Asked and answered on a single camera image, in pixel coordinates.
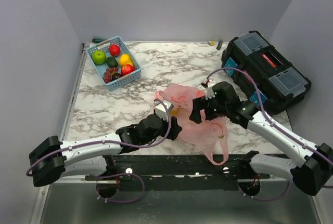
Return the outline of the purple fake grape bunch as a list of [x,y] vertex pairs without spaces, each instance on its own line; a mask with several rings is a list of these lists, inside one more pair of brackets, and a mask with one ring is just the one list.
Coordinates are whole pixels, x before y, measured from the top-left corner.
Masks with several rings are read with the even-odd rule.
[[103,80],[105,84],[112,82],[113,80],[112,76],[117,72],[118,72],[117,67],[107,68],[103,75]]

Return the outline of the red fake strawberry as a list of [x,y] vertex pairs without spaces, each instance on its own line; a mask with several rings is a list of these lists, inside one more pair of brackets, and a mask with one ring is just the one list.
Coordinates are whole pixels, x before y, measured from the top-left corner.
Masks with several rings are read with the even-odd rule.
[[117,44],[112,44],[109,46],[109,53],[113,57],[118,57],[121,53],[121,49]]

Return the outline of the red fake apple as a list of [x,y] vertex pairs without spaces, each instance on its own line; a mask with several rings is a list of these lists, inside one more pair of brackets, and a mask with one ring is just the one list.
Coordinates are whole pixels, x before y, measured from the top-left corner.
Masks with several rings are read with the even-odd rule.
[[125,76],[135,71],[135,67],[131,64],[125,64],[121,68],[121,75]]

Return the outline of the dark green fake avocado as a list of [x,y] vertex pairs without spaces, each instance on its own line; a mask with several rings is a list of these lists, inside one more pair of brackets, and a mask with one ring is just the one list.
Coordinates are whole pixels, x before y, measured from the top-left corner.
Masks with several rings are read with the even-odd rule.
[[117,60],[112,56],[107,57],[106,64],[109,68],[116,68],[118,66]]

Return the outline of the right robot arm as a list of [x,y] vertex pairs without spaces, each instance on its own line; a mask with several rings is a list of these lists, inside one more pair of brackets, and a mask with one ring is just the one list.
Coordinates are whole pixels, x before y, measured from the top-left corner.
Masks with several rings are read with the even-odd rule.
[[332,177],[332,148],[329,145],[317,145],[303,139],[274,121],[250,100],[241,101],[228,82],[214,83],[205,96],[193,99],[189,119],[200,124],[201,112],[208,121],[223,116],[229,118],[232,123],[263,137],[287,156],[282,159],[255,153],[239,165],[240,174],[245,178],[257,173],[273,175],[292,181],[307,195],[316,196]]

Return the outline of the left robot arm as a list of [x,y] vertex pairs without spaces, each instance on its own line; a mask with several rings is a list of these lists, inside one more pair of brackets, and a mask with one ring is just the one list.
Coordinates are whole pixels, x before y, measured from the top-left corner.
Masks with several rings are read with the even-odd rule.
[[63,176],[81,174],[78,162],[152,148],[158,145],[158,137],[175,140],[181,131],[176,117],[166,121],[151,114],[137,124],[97,138],[60,141],[57,136],[50,136],[29,154],[26,175],[32,177],[35,187],[50,185]]

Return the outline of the green fake fruit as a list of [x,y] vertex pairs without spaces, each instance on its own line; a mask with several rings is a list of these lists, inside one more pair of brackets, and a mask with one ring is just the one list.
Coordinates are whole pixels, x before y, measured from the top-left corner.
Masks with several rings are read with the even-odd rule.
[[102,50],[97,50],[92,54],[92,61],[96,65],[103,65],[106,59],[106,54]]

